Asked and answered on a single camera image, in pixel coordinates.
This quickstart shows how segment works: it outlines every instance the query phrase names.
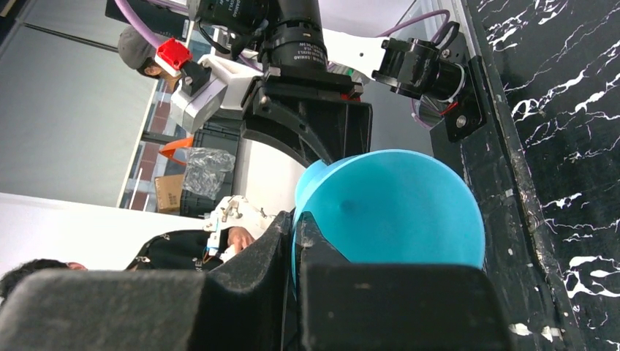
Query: gray cap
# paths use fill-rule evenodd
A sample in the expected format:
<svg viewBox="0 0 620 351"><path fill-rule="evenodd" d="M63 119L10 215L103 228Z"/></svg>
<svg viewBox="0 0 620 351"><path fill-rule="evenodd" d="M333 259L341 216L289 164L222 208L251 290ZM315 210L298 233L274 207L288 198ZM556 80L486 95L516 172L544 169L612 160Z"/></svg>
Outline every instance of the gray cap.
<svg viewBox="0 0 620 351"><path fill-rule="evenodd" d="M144 65L146 59L155 58L156 48L149 44L134 27L129 26L118 38L118 54L123 62L131 69L138 69Z"/></svg>

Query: hand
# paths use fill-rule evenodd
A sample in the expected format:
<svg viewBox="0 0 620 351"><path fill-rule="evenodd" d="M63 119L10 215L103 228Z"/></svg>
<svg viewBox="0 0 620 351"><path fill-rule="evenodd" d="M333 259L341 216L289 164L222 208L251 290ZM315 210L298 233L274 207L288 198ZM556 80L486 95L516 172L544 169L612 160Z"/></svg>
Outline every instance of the hand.
<svg viewBox="0 0 620 351"><path fill-rule="evenodd" d="M236 254L250 246L253 242L254 238L246 228L232 227L228 230L228 246L232 246Z"/></svg>

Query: screw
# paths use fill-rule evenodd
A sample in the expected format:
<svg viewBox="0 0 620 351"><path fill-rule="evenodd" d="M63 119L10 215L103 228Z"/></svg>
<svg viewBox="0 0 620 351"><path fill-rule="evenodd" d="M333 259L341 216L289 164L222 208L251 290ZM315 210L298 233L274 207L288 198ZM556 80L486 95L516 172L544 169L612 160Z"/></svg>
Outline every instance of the screw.
<svg viewBox="0 0 620 351"><path fill-rule="evenodd" d="M459 117L456 119L456 127L457 127L457 128L463 128L463 127L465 127L465 124L467 124L467 117L465 117L465 116L459 116Z"/></svg>

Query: person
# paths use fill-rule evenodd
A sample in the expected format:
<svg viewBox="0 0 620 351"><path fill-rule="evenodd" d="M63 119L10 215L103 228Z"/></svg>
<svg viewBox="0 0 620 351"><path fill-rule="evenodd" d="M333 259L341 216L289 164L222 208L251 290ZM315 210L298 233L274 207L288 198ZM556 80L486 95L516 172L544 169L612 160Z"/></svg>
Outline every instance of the person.
<svg viewBox="0 0 620 351"><path fill-rule="evenodd" d="M155 62L156 48L132 26L123 30L118 38L118 55L129 68L156 80L163 79L170 91L177 88L181 76L173 77Z"/></svg>
<svg viewBox="0 0 620 351"><path fill-rule="evenodd" d="M127 265L127 271L170 269L210 271L222 264L216 257L208 256L208 233L204 230L179 230L158 235L147 241L135 258ZM234 246L235 253L245 249L254 242L250 233L242 227L231 227L223 230L220 250ZM32 260L6 273L0 280L0 298L4 303L17 285L31 274L49 268L87 271L77 262L61 262L58 260Z"/></svg>

